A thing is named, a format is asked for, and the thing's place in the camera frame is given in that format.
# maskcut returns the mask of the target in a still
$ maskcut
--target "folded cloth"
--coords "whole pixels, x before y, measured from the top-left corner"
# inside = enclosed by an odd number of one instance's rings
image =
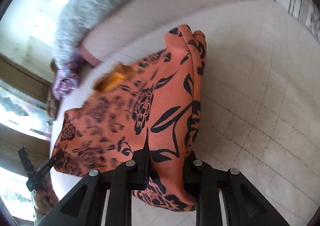
[[[52,86],[52,93],[57,100],[67,96],[71,90],[78,89],[78,70],[86,61],[75,51],[62,69],[57,71],[56,80]]]
[[[200,121],[205,37],[183,25],[169,31],[165,42],[167,49],[131,68],[116,67],[82,108],[67,110],[52,155],[63,151],[57,171],[83,176],[91,169],[115,169],[148,139],[149,182],[133,195],[152,206],[192,211],[195,199],[184,189],[182,174]]]

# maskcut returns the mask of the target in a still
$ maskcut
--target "purple scrunchie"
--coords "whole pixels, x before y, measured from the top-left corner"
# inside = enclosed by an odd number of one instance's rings
[[[79,88],[78,70],[86,61],[75,51],[62,69],[57,71],[52,93],[57,100],[66,97],[71,90]]]

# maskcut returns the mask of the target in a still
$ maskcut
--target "orange floral fabric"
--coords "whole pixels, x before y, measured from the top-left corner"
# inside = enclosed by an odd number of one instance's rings
[[[165,50],[132,65],[133,77],[66,111],[52,154],[64,152],[57,171],[83,176],[91,169],[115,169],[148,138],[149,183],[133,195],[153,206],[192,211],[195,199],[185,191],[182,173],[200,121],[205,36],[182,25],[165,42]]]

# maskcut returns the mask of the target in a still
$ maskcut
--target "human hand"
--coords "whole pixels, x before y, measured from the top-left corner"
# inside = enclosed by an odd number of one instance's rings
[[[33,192],[33,202],[35,204],[35,209],[40,214],[47,214],[48,209],[44,205],[41,199],[45,199],[47,196],[49,198],[49,203],[56,205],[58,203],[58,198],[52,188],[52,184],[48,179],[45,179],[45,184],[47,185],[46,190],[39,190]]]

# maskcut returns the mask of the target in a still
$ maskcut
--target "silver screw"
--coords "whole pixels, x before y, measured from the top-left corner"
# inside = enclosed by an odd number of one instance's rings
[[[199,159],[196,159],[196,160],[193,161],[193,164],[194,164],[195,166],[201,166],[201,165],[202,165],[202,161],[199,160]]]
[[[238,169],[236,169],[236,168],[231,168],[230,169],[230,173],[237,175],[237,174],[240,173],[240,171]]]
[[[96,176],[98,175],[99,171],[97,169],[93,169],[89,172],[89,176]]]
[[[129,161],[125,162],[126,166],[134,166],[135,164],[136,164],[136,162],[133,160],[129,160]]]

